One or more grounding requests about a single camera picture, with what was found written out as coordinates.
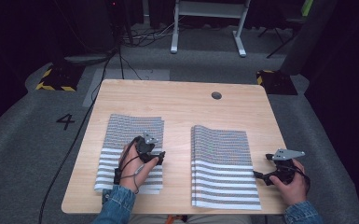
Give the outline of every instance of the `white metal frame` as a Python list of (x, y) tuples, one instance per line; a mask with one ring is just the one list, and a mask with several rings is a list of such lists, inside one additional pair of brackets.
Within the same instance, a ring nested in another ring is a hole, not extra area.
[(187, 2), (176, 0), (171, 53), (177, 53), (178, 51), (179, 16), (186, 15), (240, 19), (238, 30), (233, 31), (232, 33), (234, 35), (235, 43), (237, 44), (240, 56), (245, 57), (246, 51), (241, 41), (241, 32), (243, 23), (245, 22), (246, 14), (248, 12), (249, 3), (250, 0), (245, 0), (245, 3), (240, 5), (224, 3)]

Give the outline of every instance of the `folded cloth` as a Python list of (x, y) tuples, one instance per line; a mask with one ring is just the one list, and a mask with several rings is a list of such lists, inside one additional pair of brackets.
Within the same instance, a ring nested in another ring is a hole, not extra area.
[(261, 210), (246, 132), (191, 130), (192, 205)]
[[(162, 151), (164, 121), (160, 117), (140, 118), (118, 114), (112, 114), (104, 145), (101, 151), (97, 178), (94, 190), (102, 192), (103, 189), (111, 189), (115, 177), (115, 168), (118, 168), (118, 159), (127, 145), (134, 137), (149, 133), (158, 139), (152, 154)], [(139, 194), (158, 194), (162, 189), (162, 165), (158, 165), (149, 173), (147, 180), (139, 188)]]

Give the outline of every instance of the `person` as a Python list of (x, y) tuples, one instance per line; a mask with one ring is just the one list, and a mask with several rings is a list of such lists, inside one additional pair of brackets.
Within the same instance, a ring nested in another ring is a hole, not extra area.
[[(144, 184), (150, 171), (155, 167), (159, 158), (154, 158), (148, 163), (143, 163), (138, 158), (138, 153), (133, 144), (126, 156), (124, 152), (127, 146), (124, 147), (121, 153), (120, 161), (126, 164), (125, 169), (122, 170), (122, 178), (119, 185), (114, 185), (112, 189), (105, 189), (103, 192), (103, 208), (100, 214), (93, 220), (93, 224), (107, 224), (107, 223), (129, 223), (131, 211), (135, 203), (136, 193), (138, 188)], [(296, 160), (293, 160), (296, 167), (304, 173), (303, 165)], [(285, 185), (276, 176), (271, 176), (270, 180), (277, 187), (283, 197), (283, 201), (287, 203), (288, 207), (285, 210), (284, 218), (288, 224), (308, 224), (308, 223), (323, 223), (321, 216), (318, 214), (312, 204), (307, 201), (307, 184), (304, 177), (298, 173), (295, 174), (293, 181)], [(134, 216), (133, 223), (146, 223), (142, 221), (144, 216)], [(164, 223), (167, 219), (159, 217), (144, 217), (151, 218), (148, 223)], [(194, 215), (187, 220), (187, 223), (224, 223), (227, 222), (227, 215)], [(230, 215), (230, 223), (251, 223), (251, 218), (246, 215)]]

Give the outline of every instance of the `black desk hole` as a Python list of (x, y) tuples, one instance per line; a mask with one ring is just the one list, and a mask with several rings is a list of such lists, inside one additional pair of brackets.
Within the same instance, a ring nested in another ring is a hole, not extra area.
[(212, 98), (214, 98), (215, 100), (220, 100), (222, 99), (222, 94), (218, 91), (214, 91), (212, 92)]

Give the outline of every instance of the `black stand base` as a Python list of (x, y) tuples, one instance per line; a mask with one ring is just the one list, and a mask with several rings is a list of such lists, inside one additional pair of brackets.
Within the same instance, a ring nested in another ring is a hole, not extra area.
[(292, 79), (281, 71), (261, 70), (255, 76), (257, 84), (264, 87), (266, 94), (297, 95)]
[(77, 84), (83, 74), (86, 66), (73, 66), (66, 64), (65, 66), (52, 65), (43, 75), (37, 90), (48, 91), (76, 91)]

